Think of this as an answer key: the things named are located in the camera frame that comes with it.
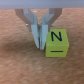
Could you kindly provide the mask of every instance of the green block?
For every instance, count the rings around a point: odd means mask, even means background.
[[[47,34],[46,57],[66,57],[69,42],[65,29],[51,29]]]

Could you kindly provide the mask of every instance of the brown table surface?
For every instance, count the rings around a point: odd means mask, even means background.
[[[48,9],[37,10],[38,22]],[[0,84],[84,84],[84,8],[64,8],[53,29],[66,29],[65,58],[46,58],[14,10],[0,10]]]

